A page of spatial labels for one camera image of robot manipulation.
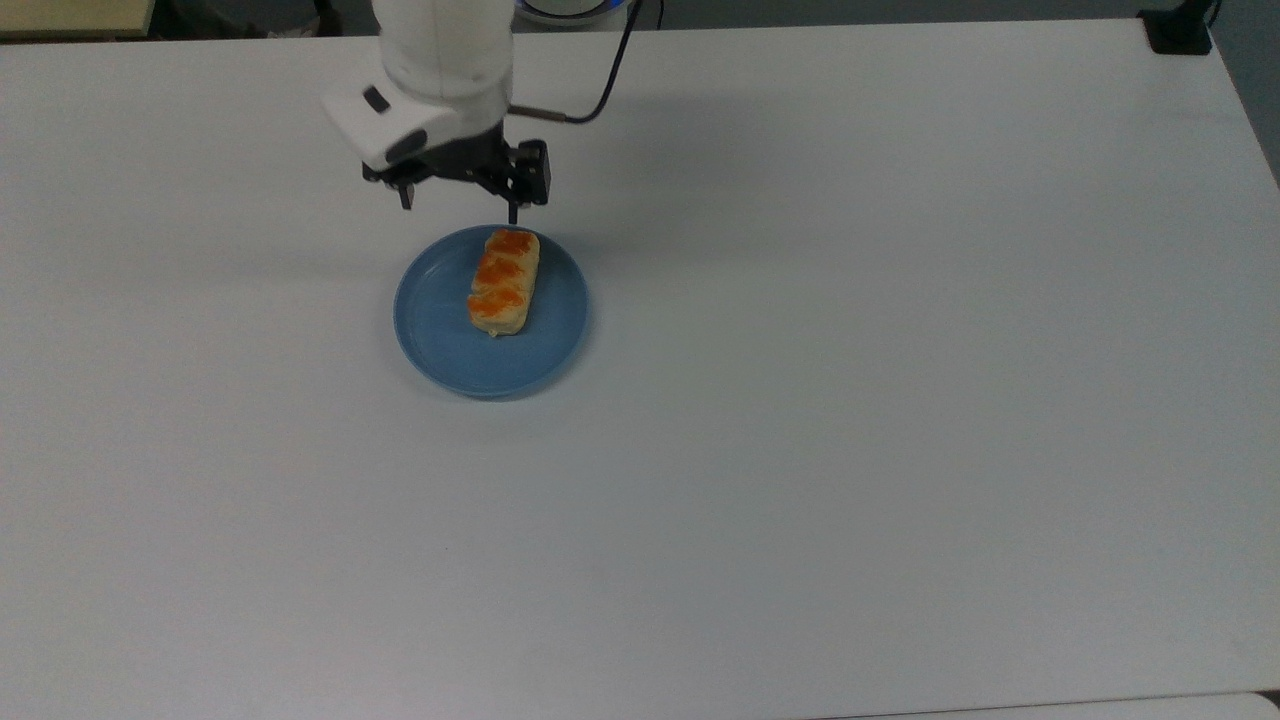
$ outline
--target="floor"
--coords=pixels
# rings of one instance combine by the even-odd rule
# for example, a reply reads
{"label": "floor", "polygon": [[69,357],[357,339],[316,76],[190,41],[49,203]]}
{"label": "floor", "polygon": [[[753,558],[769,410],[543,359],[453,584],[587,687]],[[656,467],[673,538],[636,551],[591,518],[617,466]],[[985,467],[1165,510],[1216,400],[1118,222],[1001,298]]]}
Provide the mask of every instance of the floor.
{"label": "floor", "polygon": [[[211,0],[237,19],[285,29],[314,17],[311,0]],[[370,0],[332,0],[346,35],[375,35]],[[767,27],[813,24],[1133,18],[1178,0],[667,0],[663,27]],[[649,0],[640,27],[652,27]],[[1280,178],[1280,1],[1224,0],[1213,37],[1235,81],[1271,173]]]}

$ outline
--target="orange glaze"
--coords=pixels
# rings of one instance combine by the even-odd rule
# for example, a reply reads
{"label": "orange glaze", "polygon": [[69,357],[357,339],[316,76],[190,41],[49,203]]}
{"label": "orange glaze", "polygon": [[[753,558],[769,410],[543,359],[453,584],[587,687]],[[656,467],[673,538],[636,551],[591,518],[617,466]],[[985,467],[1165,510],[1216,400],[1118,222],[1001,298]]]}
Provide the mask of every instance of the orange glaze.
{"label": "orange glaze", "polygon": [[532,236],[526,232],[499,229],[493,233],[493,240],[489,241],[486,250],[504,255],[525,255],[532,249]]}
{"label": "orange glaze", "polygon": [[525,296],[509,287],[499,287],[484,295],[467,297],[467,310],[472,315],[492,316],[525,302]]}
{"label": "orange glaze", "polygon": [[503,284],[525,274],[513,260],[485,252],[476,269],[476,287]]}

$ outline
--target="black cable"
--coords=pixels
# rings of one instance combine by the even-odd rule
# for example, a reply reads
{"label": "black cable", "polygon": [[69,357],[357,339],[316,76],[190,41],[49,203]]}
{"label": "black cable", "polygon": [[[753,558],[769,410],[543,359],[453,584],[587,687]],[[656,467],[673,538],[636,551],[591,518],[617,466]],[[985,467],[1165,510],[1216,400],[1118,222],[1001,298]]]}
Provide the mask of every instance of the black cable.
{"label": "black cable", "polygon": [[631,40],[631,29],[636,27],[636,18],[640,17],[641,5],[644,5],[644,0],[635,0],[635,4],[631,5],[631,14],[627,15],[627,27],[622,29],[622,40],[618,42],[618,54],[613,56],[613,68],[609,70],[609,82],[604,83],[604,94],[600,95],[600,101],[595,104],[594,110],[580,118],[564,115],[566,123],[581,126],[600,117],[600,113],[604,110],[604,104],[609,101],[609,94],[613,92],[613,81],[618,79],[618,68],[622,67],[622,55],[627,51],[627,41]]}

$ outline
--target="cable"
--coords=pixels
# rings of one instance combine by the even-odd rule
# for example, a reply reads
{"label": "cable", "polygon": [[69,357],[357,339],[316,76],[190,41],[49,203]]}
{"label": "cable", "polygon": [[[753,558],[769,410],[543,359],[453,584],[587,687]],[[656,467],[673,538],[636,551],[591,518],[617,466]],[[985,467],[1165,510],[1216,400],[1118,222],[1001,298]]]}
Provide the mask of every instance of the cable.
{"label": "cable", "polygon": [[640,8],[643,5],[644,0],[635,0],[635,4],[631,5],[631,14],[627,15],[627,27],[622,29],[622,40],[618,42],[618,54],[613,56],[613,68],[609,69],[609,81],[604,83],[604,94],[600,95],[600,101],[596,102],[595,109],[586,115],[564,115],[566,123],[582,126],[600,117],[600,113],[604,110],[604,104],[609,101],[609,94],[613,92],[613,81],[618,79],[618,68],[622,67],[622,55],[627,51],[627,41],[631,40],[631,31],[636,27],[636,18],[640,17]]}
{"label": "cable", "polygon": [[[658,0],[658,23],[662,24],[662,9],[666,6],[666,1]],[[636,18],[640,17],[641,5],[644,5],[644,0],[635,0],[635,4],[631,5],[631,13],[627,15],[627,26],[622,29],[622,40],[618,41],[618,53],[613,56],[613,67],[609,69],[609,81],[604,83],[604,94],[600,95],[600,101],[595,104],[594,110],[586,115],[575,117],[558,110],[544,110],[541,108],[530,108],[527,105],[511,105],[507,108],[507,114],[534,118],[536,120],[549,120],[553,123],[571,123],[575,126],[586,124],[600,117],[600,113],[604,110],[604,104],[609,101],[609,95],[613,92],[613,82],[618,79],[618,68],[622,67],[622,55],[627,51],[627,41],[631,40],[631,31],[636,27]]]}

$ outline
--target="black clamp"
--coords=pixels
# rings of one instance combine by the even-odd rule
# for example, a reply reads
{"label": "black clamp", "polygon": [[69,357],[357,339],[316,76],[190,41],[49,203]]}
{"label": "black clamp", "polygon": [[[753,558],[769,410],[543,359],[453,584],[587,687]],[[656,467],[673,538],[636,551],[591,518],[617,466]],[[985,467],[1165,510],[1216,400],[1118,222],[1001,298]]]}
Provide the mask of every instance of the black clamp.
{"label": "black clamp", "polygon": [[394,190],[406,210],[413,208],[413,186],[425,179],[475,183],[507,201],[511,223],[516,222],[518,208],[547,205],[552,179],[547,142],[526,140],[512,147],[503,138],[502,123],[479,136],[403,159],[385,170],[364,165],[364,177]]}
{"label": "black clamp", "polygon": [[1160,55],[1208,55],[1213,41],[1204,23],[1204,13],[1221,0],[1185,0],[1172,10],[1142,10],[1138,17],[1147,28],[1147,41]]}

